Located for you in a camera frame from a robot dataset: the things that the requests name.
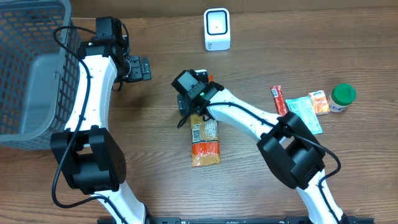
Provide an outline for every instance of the small bottle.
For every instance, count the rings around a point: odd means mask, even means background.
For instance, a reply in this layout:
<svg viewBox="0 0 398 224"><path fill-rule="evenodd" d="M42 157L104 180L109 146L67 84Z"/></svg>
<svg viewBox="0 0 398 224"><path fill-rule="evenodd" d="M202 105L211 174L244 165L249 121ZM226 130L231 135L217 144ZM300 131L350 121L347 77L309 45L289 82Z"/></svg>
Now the small bottle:
<svg viewBox="0 0 398 224"><path fill-rule="evenodd" d="M337 85L328 97L330 111L339 113L350 105L356 98L354 87L342 83Z"/></svg>

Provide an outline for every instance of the orange label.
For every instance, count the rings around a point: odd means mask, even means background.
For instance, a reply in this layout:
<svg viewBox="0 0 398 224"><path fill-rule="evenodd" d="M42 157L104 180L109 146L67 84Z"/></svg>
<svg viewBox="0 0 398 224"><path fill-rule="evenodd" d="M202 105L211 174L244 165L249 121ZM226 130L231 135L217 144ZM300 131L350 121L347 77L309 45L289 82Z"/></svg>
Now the orange label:
<svg viewBox="0 0 398 224"><path fill-rule="evenodd" d="M315 111L316 115L329 113L329 103L326 100L326 95L323 90L312 92L308 95L311 98L313 110Z"/></svg>
<svg viewBox="0 0 398 224"><path fill-rule="evenodd" d="M192 153L195 156L205 156L207 154L220 154L220 145L218 141L199 142L192 145Z"/></svg>

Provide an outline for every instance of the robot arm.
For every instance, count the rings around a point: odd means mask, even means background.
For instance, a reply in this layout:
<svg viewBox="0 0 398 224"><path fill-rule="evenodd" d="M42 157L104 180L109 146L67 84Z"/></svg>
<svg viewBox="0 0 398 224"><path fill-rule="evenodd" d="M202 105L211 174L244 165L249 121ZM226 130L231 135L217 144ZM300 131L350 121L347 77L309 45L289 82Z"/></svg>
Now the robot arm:
<svg viewBox="0 0 398 224"><path fill-rule="evenodd" d="M212 119L228 123L258 141L257 146L271 172L286 186L297 190L308 209L311 222L336 223L318 189L318 181L325 176L325 165L322 161L325 152L299 139L294 139L286 149L280 145L285 137L291 137L279 131L284 128L318 143L303 121L293 113L280 117L277 114L261 111L239 100L229 90L215 82L206 84L204 73L203 70L200 72L186 70L172 83L184 96L186 102L184 106L199 115L207 115ZM236 105L246 108L272 126L264 124ZM343 211L336 205L325 181L322 187L332 210L341 220Z"/></svg>
<svg viewBox="0 0 398 224"><path fill-rule="evenodd" d="M62 173L73 189L91 195L106 207L117 224L143 224L149 218L126 182L124 154L108 131L109 101L113 83L151 79L147 58L130 57L128 36L122 37L121 22L112 17L96 20L97 36L82 42L78 56L90 71L91 88L84 118L79 129L80 112L87 90L87 74L80 63L80 80L72 115L65 132L52 134L50 147L58 163L68 145ZM71 140L73 133L76 139ZM79 154L85 147L92 153Z"/></svg>

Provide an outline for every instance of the food package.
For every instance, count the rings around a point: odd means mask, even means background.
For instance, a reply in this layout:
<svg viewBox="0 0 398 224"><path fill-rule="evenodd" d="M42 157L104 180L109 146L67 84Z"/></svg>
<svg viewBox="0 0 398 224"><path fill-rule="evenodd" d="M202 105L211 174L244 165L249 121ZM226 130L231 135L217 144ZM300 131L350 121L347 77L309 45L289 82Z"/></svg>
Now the food package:
<svg viewBox="0 0 398 224"><path fill-rule="evenodd" d="M191 115L192 166L220 164L217 121L204 121L201 116Z"/></svg>
<svg viewBox="0 0 398 224"><path fill-rule="evenodd" d="M294 100L286 100L286 105L289 108L289 111L297 114L304 121L312 134L322 133L321 125L319 124L317 115L313 110L311 98L309 96L300 97Z"/></svg>
<svg viewBox="0 0 398 224"><path fill-rule="evenodd" d="M282 94L282 87L280 85L272 86L271 92L272 96L274 96L276 110L278 111L279 115L285 116L288 110L285 104L284 95Z"/></svg>
<svg viewBox="0 0 398 224"><path fill-rule="evenodd" d="M316 115L327 114L330 112L328 100L326 99L326 95L323 90L309 93L308 96L311 98L313 110Z"/></svg>

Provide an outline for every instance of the packaged food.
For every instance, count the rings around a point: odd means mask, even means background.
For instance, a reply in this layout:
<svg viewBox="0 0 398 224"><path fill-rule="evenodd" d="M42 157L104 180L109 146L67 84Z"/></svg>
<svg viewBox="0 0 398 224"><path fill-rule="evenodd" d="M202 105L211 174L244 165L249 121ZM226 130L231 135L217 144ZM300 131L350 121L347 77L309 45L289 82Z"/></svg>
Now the packaged food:
<svg viewBox="0 0 398 224"><path fill-rule="evenodd" d="M191 115L192 166L220 164L217 121L204 121L201 116Z"/></svg>
<svg viewBox="0 0 398 224"><path fill-rule="evenodd" d="M356 91L350 84L342 83L337 85L328 97L331 112L342 112L356 98Z"/></svg>
<svg viewBox="0 0 398 224"><path fill-rule="evenodd" d="M304 121L312 134L322 133L322 128L313 110L309 96L304 96L294 100L286 100L286 104L289 111L297 114Z"/></svg>
<svg viewBox="0 0 398 224"><path fill-rule="evenodd" d="M311 98L313 110L316 115L329 113L330 109L328 100L326 99L326 95L323 90L309 93L308 96Z"/></svg>
<svg viewBox="0 0 398 224"><path fill-rule="evenodd" d="M272 86L271 92L274 96L276 110L281 116L284 116L287 114L288 110L285 104L284 95L282 94L282 87L280 85Z"/></svg>

